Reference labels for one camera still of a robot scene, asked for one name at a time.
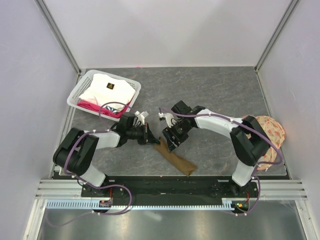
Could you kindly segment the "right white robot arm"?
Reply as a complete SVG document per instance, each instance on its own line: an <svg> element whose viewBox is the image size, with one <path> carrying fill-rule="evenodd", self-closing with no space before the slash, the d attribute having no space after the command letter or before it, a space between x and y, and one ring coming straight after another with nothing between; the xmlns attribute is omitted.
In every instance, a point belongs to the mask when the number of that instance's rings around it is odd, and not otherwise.
<svg viewBox="0 0 320 240"><path fill-rule="evenodd" d="M231 140L238 158L235 171L231 175L232 182L229 184L229 191L235 197L240 197L247 191L247 184L258 162L271 146L266 132L251 115L232 118L215 113L204 106L197 105L192 108L181 100L171 110L160 108L158 116L167 124L162 134L169 152L184 143L192 129L209 130Z"/></svg>

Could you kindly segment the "brown cloth napkin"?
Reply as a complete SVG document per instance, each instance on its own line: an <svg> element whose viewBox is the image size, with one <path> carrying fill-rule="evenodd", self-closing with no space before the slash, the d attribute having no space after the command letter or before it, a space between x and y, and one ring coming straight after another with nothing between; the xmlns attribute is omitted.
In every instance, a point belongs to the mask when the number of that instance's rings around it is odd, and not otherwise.
<svg viewBox="0 0 320 240"><path fill-rule="evenodd" d="M159 137L158 140L159 144L155 144L154 148L178 171L189 177L197 169L194 163L178 156L174 152L169 152L169 147L163 138Z"/></svg>

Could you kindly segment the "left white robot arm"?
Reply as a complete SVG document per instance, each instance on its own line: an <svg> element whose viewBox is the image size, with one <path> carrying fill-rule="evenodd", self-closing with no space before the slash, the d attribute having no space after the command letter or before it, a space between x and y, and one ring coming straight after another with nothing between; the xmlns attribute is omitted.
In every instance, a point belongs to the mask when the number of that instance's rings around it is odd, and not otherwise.
<svg viewBox="0 0 320 240"><path fill-rule="evenodd" d="M110 191L108 177L92 164L95 151L104 148L119 148L128 140L136 140L141 146L159 145L145 121L147 112L125 112L110 129L84 131L73 127L53 154L53 162L65 174L79 178L92 186L99 197Z"/></svg>

